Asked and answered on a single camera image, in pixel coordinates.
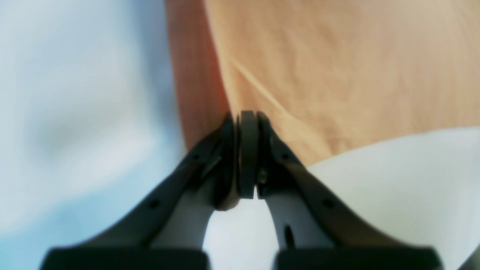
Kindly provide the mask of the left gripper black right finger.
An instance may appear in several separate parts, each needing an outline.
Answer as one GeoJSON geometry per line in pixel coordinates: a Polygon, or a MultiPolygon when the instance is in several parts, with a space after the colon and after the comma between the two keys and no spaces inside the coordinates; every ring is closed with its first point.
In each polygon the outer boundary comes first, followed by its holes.
{"type": "Polygon", "coordinates": [[[263,112],[240,114],[240,196],[268,206],[279,252],[274,270],[442,270],[431,248],[370,225],[313,176],[263,112]]]}

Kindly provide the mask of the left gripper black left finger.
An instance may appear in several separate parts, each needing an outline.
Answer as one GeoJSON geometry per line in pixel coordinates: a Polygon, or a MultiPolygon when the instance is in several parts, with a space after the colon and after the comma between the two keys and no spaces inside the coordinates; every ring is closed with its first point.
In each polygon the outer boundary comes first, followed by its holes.
{"type": "Polygon", "coordinates": [[[209,219],[238,199],[236,125],[227,114],[174,171],[113,226],[49,251],[43,270],[209,270],[209,219]]]}

